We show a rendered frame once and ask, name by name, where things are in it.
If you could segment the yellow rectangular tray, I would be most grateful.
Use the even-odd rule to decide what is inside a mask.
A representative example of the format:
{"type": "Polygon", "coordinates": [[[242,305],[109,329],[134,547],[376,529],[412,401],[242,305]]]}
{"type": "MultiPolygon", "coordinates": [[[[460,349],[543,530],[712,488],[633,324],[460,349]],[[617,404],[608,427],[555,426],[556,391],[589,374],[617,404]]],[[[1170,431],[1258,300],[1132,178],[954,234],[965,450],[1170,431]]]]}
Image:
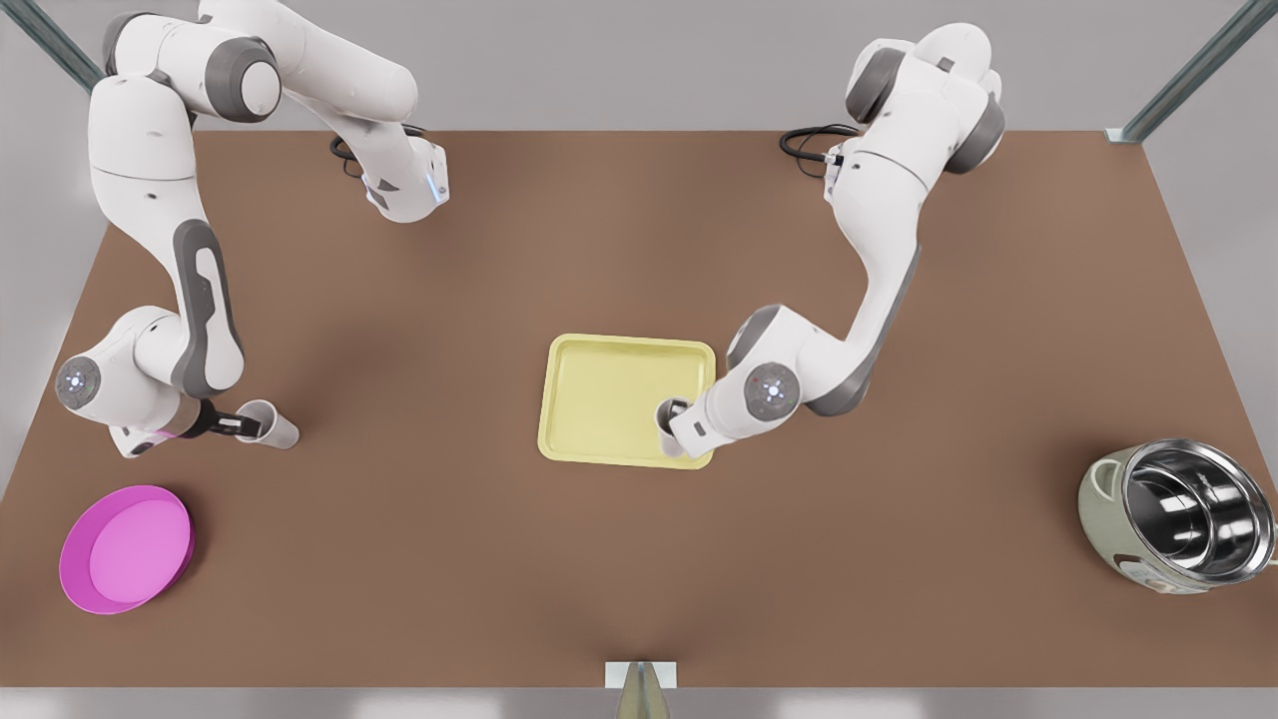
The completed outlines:
{"type": "Polygon", "coordinates": [[[699,397],[716,369],[714,351],[702,342],[562,335],[550,347],[541,453],[584,464],[705,467],[713,453],[663,453],[656,409],[668,397],[699,397]]]}

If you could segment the pink round bowl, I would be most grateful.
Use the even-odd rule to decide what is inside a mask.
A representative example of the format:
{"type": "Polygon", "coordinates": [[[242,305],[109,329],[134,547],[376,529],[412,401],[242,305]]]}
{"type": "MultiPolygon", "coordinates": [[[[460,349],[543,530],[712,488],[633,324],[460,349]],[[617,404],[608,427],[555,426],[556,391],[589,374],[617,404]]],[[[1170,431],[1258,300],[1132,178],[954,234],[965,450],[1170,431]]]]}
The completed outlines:
{"type": "Polygon", "coordinates": [[[97,616],[141,608],[173,586],[196,556],[196,524],[171,490],[119,488],[69,529],[58,579],[74,607],[97,616]]]}

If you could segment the green pot with steel inside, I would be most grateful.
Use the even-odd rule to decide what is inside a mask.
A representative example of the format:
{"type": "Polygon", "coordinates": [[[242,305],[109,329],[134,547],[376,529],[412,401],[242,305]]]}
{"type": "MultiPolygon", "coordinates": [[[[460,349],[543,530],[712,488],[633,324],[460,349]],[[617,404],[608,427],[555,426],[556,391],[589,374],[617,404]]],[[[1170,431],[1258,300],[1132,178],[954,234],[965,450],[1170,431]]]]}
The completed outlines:
{"type": "Polygon", "coordinates": [[[1242,584],[1278,567],[1278,513],[1241,464],[1191,438],[1157,438],[1093,461],[1082,533],[1111,570],[1164,595],[1242,584]]]}

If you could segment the silver frame post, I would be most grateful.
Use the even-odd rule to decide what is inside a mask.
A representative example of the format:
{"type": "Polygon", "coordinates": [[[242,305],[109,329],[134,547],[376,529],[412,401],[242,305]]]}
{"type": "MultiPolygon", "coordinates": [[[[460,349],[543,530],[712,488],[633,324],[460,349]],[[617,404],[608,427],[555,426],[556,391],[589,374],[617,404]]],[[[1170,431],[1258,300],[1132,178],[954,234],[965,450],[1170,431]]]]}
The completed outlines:
{"type": "Polygon", "coordinates": [[[4,11],[87,95],[105,74],[84,50],[36,3],[0,0],[4,11]]]}
{"type": "Polygon", "coordinates": [[[1246,0],[1123,126],[1105,128],[1108,143],[1141,146],[1204,83],[1278,17],[1278,0],[1246,0]]]}
{"type": "Polygon", "coordinates": [[[621,690],[615,719],[671,719],[665,691],[677,687],[677,664],[607,662],[604,687],[621,690]]]}

